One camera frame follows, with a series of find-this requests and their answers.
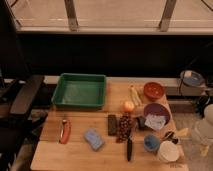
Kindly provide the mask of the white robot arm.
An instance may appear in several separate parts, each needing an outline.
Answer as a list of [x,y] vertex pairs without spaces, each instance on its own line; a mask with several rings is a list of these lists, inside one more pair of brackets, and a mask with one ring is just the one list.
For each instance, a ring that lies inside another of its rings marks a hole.
[[163,139],[170,140],[174,137],[187,136],[202,145],[213,145],[213,104],[204,108],[204,117],[197,121],[191,129],[183,128],[176,132],[168,131],[164,134]]

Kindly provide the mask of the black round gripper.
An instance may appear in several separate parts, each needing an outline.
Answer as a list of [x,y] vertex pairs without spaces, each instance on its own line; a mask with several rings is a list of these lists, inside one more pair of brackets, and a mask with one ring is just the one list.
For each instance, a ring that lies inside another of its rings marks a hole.
[[[187,137],[189,135],[189,129],[188,128],[183,128],[179,131],[176,132],[176,136],[181,138],[181,137]],[[177,144],[179,140],[175,137],[175,133],[173,131],[168,131],[165,133],[164,140],[171,141],[174,144]]]

